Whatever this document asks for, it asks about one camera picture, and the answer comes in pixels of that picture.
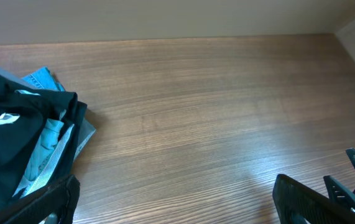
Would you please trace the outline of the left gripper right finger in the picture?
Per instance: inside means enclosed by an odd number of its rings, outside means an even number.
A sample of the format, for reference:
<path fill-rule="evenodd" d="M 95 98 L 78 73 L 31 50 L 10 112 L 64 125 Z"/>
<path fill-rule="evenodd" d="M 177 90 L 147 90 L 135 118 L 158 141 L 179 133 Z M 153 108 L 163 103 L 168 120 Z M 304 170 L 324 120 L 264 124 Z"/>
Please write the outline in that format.
<path fill-rule="evenodd" d="M 272 198 L 281 223 L 355 223 L 355 214 L 285 174 L 277 176 Z"/>

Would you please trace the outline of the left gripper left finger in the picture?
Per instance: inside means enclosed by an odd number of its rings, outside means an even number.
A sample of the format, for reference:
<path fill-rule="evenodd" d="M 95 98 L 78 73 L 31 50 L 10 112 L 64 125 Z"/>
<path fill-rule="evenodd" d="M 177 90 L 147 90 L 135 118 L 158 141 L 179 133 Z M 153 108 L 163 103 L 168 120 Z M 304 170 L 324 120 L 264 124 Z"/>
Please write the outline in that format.
<path fill-rule="evenodd" d="M 74 175 L 62 177 L 0 210 L 0 223 L 73 223 L 80 197 L 80 182 Z"/>

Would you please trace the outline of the dark teal t-shirt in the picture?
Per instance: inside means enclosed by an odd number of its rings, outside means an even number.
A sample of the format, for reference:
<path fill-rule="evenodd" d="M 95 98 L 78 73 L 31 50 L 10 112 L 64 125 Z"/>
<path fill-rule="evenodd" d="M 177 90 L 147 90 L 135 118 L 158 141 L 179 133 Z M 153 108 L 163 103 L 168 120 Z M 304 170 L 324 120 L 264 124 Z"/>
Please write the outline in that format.
<path fill-rule="evenodd" d="M 18 89 L 25 87 L 0 76 L 0 209 L 15 201 L 14 191 L 45 120 L 55 118 L 62 110 L 67 111 L 64 121 L 73 125 L 73 129 L 50 178 L 55 180 L 70 173 L 87 108 L 74 92 L 40 90 L 38 96 L 22 96 L 16 92 Z"/>

